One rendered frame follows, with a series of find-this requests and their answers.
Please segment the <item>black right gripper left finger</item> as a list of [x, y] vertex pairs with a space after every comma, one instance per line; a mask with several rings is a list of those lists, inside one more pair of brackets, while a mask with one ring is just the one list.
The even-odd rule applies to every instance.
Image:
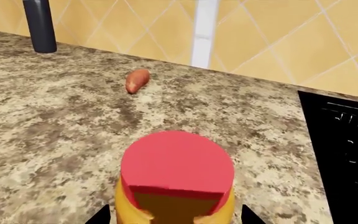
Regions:
[[109, 205], [103, 206], [85, 224], [110, 224]]

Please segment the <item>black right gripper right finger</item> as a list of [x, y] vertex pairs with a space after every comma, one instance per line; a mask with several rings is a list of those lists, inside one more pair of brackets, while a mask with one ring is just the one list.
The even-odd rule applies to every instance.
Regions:
[[241, 221], [242, 224], [266, 224], [247, 205], [242, 205]]

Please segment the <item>red-lidded peanut butter jar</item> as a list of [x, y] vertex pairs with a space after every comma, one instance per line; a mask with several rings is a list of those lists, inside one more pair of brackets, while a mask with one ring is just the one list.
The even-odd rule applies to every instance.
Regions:
[[234, 165], [219, 145], [183, 131], [149, 134], [121, 160], [117, 224], [230, 224]]

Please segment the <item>black glass cooktop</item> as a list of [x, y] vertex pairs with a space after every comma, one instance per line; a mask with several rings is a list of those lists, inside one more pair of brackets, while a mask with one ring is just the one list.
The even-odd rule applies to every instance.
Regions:
[[358, 224], [358, 102], [299, 91], [334, 224]]

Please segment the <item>orange sweet potato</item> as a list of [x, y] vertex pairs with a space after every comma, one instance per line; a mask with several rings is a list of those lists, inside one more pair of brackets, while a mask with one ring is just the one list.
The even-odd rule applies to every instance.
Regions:
[[134, 70], [126, 78], [126, 90], [130, 94], [135, 94], [139, 89], [146, 85], [150, 80], [150, 72], [147, 69]]

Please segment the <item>dark grey cylindrical bottle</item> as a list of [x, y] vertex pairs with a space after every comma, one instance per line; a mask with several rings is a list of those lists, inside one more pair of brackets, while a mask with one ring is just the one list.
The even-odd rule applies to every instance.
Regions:
[[52, 15], [48, 0], [22, 0], [34, 51], [52, 54], [57, 51]]

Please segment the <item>white wall trim strip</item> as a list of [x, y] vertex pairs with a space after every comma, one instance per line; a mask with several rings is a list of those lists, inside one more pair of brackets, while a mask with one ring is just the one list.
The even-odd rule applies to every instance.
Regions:
[[197, 1], [191, 55], [192, 67], [209, 67], [218, 9], [219, 0]]

